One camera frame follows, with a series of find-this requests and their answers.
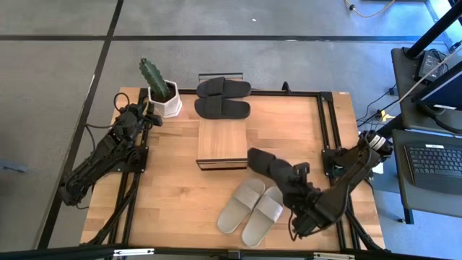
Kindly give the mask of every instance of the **white pot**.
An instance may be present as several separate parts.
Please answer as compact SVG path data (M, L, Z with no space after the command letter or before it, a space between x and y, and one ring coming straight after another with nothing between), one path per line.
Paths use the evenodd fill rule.
M150 103L154 104L154 109L163 118L171 118L174 116L178 116L178 114L180 113L181 107L183 106L183 103L180 100L180 94L178 93L178 86L176 85L176 83L168 81L168 80L165 80L165 83L167 83L167 85L175 87L175 97L173 97L171 100L165 103L159 103L159 102L153 101L153 99L151 98L151 87L149 87L147 92L148 92Z

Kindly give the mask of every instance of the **slipper strap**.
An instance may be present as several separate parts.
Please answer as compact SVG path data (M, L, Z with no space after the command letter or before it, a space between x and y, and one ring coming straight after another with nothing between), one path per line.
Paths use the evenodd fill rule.
M255 203L260 199L260 194L247 186L240 186L237 188L234 197L249 209L253 209Z
M222 115L222 96L207 97L205 103L205 113L216 117Z
M224 77L217 77L209 79L207 84L206 93L208 96L223 95L223 84L225 83Z
M261 197L255 209L260 210L263 214L273 220L273 222L276 222L282 213L282 206L267 195L263 195Z

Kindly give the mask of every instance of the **gray slipper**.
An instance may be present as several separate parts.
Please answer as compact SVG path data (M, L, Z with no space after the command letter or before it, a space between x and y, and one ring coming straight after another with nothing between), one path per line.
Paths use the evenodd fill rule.
M276 186L272 186L260 198L244 228L244 244L250 247L260 245L281 214L282 192Z
M217 227L223 233L232 233L255 207L265 191L263 181L252 178L239 185L218 217Z

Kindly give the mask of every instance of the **wooden tabletop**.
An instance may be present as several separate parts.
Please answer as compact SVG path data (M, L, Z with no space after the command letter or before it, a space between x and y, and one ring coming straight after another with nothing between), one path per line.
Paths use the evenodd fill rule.
M139 88L124 87L131 100L137 100ZM183 108L175 118L164 119L148 138L147 169L141 175L129 243L133 246L173 248L247 248L241 233L247 218L229 235L217 229L217 219L235 189L248 178L260 178L267 187L274 182L252 170L201 171L196 164L199 116L194 110L195 95L181 95ZM123 98L118 106L124 106ZM323 174L323 140L314 97L250 96L251 114L246 119L248 146L274 153L296 164L310 163L308 180L316 187L328 188ZM334 105L341 143L356 145L358 131L349 93L335 92ZM333 147L330 118L325 104L329 139ZM93 238L113 213L120 173L109 173L95 186L81 242ZM385 247L374 196L362 182L352 192L354 212L373 240ZM292 242L287 230L290 211L282 216L256 249L337 251L336 227ZM351 247L347 222L346 243ZM119 230L122 230L124 216ZM121 231L117 241L121 240Z

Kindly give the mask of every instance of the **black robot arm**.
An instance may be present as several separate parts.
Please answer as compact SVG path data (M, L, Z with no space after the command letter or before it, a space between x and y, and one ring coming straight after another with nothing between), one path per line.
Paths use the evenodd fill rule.
M60 183L58 192L66 205L80 203L88 189L112 169L138 164L141 156L135 144L138 134L146 128L162 125L162 119L151 110L143 114L146 105L130 104L121 108L120 116L98 142L95 151Z
M273 179L283 194L284 205L295 213L292 225L299 238L318 232L314 231L316 227L323 230L337 222L346 211L348 195L369 176L373 167L390 156L392 149L387 141L371 146L374 137L374 143L382 140L376 133L365 132L359 137L356 147L339 150L332 158L333 166L343 168L344 174L324 191L307 182L310 171L307 162L292 167L273 154L255 148L248 151L249 167Z

